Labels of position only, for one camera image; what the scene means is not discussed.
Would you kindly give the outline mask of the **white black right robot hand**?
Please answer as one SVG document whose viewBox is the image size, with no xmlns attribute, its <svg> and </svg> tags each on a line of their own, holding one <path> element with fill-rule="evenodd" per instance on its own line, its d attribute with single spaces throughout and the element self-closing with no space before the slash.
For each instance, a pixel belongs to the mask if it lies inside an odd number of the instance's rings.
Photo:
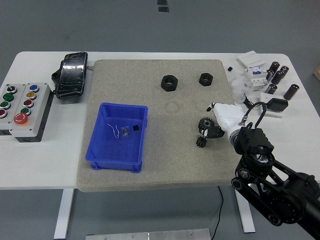
<svg viewBox="0 0 320 240">
<path fill-rule="evenodd" d="M 243 109 L 233 104 L 212 102 L 206 111 L 213 111 L 217 125 L 211 118 L 202 118 L 198 123 L 199 133 L 208 139 L 221 138 L 227 134 L 228 140 L 233 144 L 241 127 L 245 126 Z"/>
</svg>

